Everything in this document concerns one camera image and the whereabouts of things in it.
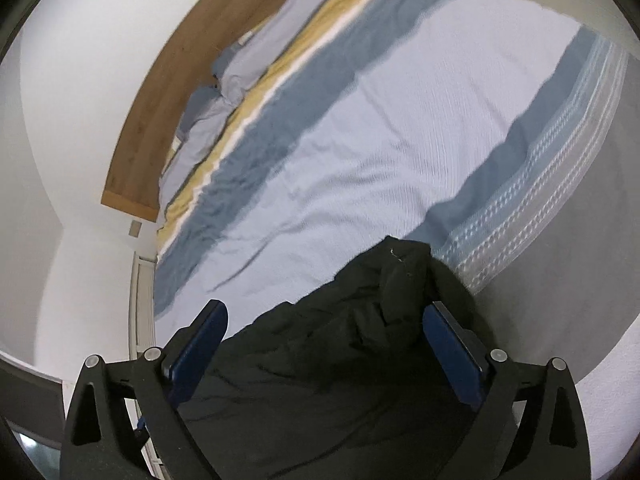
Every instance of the bed sheet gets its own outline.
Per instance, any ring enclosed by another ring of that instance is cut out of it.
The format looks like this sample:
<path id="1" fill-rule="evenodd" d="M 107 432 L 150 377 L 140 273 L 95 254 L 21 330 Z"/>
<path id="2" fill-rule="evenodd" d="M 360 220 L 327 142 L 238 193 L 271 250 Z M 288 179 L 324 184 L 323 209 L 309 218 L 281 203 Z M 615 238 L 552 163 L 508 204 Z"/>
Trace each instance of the bed sheet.
<path id="1" fill-rule="evenodd" d="M 163 176 L 158 344 L 427 242 L 514 359 L 569 363 L 599 478 L 640 430 L 639 94 L 638 60 L 525 0 L 289 0 Z"/>

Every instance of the black cloth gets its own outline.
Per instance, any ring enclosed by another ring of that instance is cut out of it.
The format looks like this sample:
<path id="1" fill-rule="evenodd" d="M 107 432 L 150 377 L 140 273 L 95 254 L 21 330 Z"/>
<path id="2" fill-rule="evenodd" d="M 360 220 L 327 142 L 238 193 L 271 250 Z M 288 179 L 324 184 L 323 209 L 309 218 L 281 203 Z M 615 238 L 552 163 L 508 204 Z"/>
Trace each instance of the black cloth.
<path id="1" fill-rule="evenodd" d="M 180 414 L 223 480 L 434 478 L 473 421 L 422 332 L 436 300 L 492 346 L 429 246 L 387 237 L 225 340 Z"/>

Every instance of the blue-gray stripe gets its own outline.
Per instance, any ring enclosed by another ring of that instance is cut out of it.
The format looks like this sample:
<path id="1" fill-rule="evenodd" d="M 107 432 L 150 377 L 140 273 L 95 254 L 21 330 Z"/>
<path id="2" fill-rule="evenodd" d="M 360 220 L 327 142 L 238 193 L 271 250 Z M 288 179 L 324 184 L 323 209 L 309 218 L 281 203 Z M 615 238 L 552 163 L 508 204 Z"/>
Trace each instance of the blue-gray stripe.
<path id="1" fill-rule="evenodd" d="M 316 124 L 356 75 L 406 38 L 418 20 L 444 0 L 373 0 L 329 45 L 292 76 L 247 128 L 200 195 L 191 217 L 162 258 L 154 279 L 158 315 L 191 277 L 225 230 L 250 209 L 304 131 Z"/>
<path id="2" fill-rule="evenodd" d="M 500 195 L 518 178 L 530 157 L 531 147 L 539 141 L 546 126 L 554 121 L 576 92 L 580 97 L 590 96 L 597 78 L 589 78 L 587 84 L 579 89 L 584 70 L 593 69 L 589 61 L 592 49 L 595 49 L 597 34 L 581 28 L 572 42 L 568 45 L 551 78 L 541 87 L 529 108 L 511 125 L 504 142 L 496 146 L 487 159 L 469 175 L 462 188 L 455 197 L 445 202 L 433 205 L 426 213 L 424 221 L 418 225 L 406 238 L 419 240 L 431 245 L 435 256 L 442 257 L 442 253 L 450 247 L 450 240 L 456 233 L 462 232 L 466 226 L 473 223 L 484 214 L 494 197 Z M 605 56 L 599 56 L 598 62 L 604 62 Z M 575 125 L 584 114 L 588 99 L 579 98 L 577 106 L 567 115 L 566 124 L 558 131 L 554 140 L 543 151 L 539 160 L 530 168 L 527 183 L 521 187 L 520 193 L 515 194 L 511 201 L 519 203 L 521 196 L 530 189 L 530 183 L 548 166 L 551 158 L 564 145 Z M 492 218 L 491 225 L 499 224 L 513 207 L 503 207 Z M 478 228 L 478 232 L 469 237 L 464 243 L 459 242 L 453 254 L 444 258 L 450 266 L 455 266 L 465 254 L 464 247 L 475 247 L 478 238 L 484 239 L 492 231 L 487 222 Z"/>

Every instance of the round metal pin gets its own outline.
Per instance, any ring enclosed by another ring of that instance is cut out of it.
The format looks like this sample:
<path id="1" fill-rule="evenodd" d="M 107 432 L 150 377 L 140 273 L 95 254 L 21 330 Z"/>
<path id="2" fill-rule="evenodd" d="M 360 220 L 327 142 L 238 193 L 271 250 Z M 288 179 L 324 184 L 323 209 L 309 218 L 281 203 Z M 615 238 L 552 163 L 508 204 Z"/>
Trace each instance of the round metal pin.
<path id="1" fill-rule="evenodd" d="M 503 363 L 507 360 L 507 352 L 504 350 L 500 350 L 499 348 L 495 348 L 491 350 L 491 359 L 496 361 L 497 363 Z"/>
<path id="2" fill-rule="evenodd" d="M 559 357 L 554 357 L 551 364 L 556 370 L 562 371 L 566 368 L 566 363 Z"/>
<path id="3" fill-rule="evenodd" d="M 147 361 L 155 361 L 162 354 L 162 350 L 157 346 L 152 346 L 151 348 L 147 348 L 145 351 L 145 359 Z"/>
<path id="4" fill-rule="evenodd" d="M 87 368 L 93 368 L 100 362 L 100 358 L 97 355 L 90 355 L 87 359 L 84 360 L 84 366 Z"/>

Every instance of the wooden headboard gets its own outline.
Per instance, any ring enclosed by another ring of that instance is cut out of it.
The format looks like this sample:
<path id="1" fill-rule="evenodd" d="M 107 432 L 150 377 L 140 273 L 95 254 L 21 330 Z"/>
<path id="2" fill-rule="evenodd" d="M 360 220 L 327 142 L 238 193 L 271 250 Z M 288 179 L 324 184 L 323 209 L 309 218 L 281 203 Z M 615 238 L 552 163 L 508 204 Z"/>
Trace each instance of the wooden headboard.
<path id="1" fill-rule="evenodd" d="M 158 180 L 191 93 L 210 81 L 220 51 L 276 12 L 285 0 L 199 0 L 149 70 L 120 133 L 102 204 L 158 217 Z"/>

